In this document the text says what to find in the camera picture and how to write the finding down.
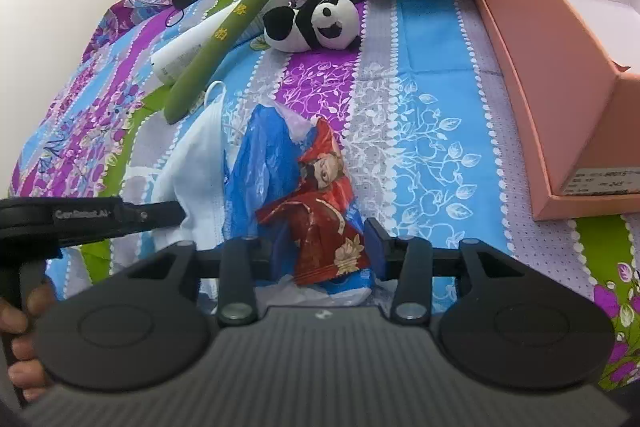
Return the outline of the person left hand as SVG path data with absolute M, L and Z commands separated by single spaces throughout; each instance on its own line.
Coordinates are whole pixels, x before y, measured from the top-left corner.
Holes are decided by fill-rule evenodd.
M 37 358 L 34 330 L 35 319 L 39 319 L 55 303 L 55 287 L 50 277 L 43 277 L 42 283 L 29 294 L 25 311 L 1 299 L 1 332 L 13 336 L 11 351 L 16 358 L 16 362 L 8 368 L 9 380 L 27 402 L 39 399 L 51 386 Z

